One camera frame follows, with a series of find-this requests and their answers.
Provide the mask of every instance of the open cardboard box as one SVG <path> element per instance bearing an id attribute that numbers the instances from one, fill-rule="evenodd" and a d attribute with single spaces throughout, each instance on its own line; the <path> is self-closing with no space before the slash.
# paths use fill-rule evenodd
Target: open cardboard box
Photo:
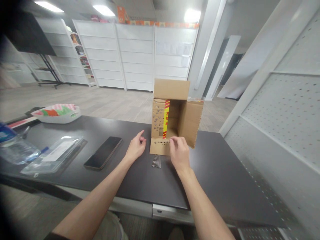
<path id="1" fill-rule="evenodd" d="M 155 79 L 150 154 L 169 156 L 172 136 L 195 147 L 203 101 L 188 100 L 189 86 L 189 81 Z"/>

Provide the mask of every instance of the forearm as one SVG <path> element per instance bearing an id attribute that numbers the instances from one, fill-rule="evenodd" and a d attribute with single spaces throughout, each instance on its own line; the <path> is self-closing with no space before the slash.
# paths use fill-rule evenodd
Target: forearm
<path id="1" fill-rule="evenodd" d="M 52 231 L 68 239 L 92 239 L 131 164 L 124 159 Z"/>
<path id="2" fill-rule="evenodd" d="M 190 168 L 178 175 L 187 194 L 199 238 L 234 240 L 229 228 L 200 186 L 193 170 Z"/>

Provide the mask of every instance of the person's left hand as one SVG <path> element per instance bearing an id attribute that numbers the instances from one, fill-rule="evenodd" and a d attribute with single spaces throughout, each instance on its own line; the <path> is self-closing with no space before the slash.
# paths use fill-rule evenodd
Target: person's left hand
<path id="1" fill-rule="evenodd" d="M 142 137 L 141 135 L 143 134 L 144 130 L 139 132 L 130 142 L 130 145 L 128 147 L 126 156 L 124 157 L 129 163 L 134 163 L 134 161 L 140 157 L 145 148 L 146 148 L 146 143 L 147 140 Z"/>

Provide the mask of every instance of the water bottle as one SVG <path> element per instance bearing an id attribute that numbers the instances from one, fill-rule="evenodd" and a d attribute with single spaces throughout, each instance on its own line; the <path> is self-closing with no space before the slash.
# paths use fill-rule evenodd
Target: water bottle
<path id="1" fill-rule="evenodd" d="M 3 159 L 13 164 L 24 164 L 36 159 L 40 153 L 39 149 L 0 122 L 0 156 Z"/>

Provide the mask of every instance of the dark tabletop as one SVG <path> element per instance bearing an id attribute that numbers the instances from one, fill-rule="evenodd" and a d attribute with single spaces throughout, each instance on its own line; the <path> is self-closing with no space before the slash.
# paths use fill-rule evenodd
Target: dark tabletop
<path id="1" fill-rule="evenodd" d="M 116 196 L 190 209 L 183 186 L 170 159 L 162 156 L 161 169 L 151 167 L 154 155 L 149 154 L 150 124 L 88 116 L 82 116 L 69 124 L 40 123 L 32 127 L 27 136 L 27 140 L 39 149 L 50 147 L 63 136 L 83 136 L 87 143 L 63 172 L 33 178 L 20 173 L 24 166 L 2 161 L 1 173 L 91 191 L 119 164 L 131 139 L 143 129 L 143 136 L 147 139 L 146 150 L 129 169 Z M 110 136 L 121 137 L 123 141 L 105 167 L 101 171 L 86 169 L 83 166 L 84 162 Z M 196 147 L 190 149 L 190 165 L 222 217 L 284 226 L 219 133 L 198 132 Z"/>

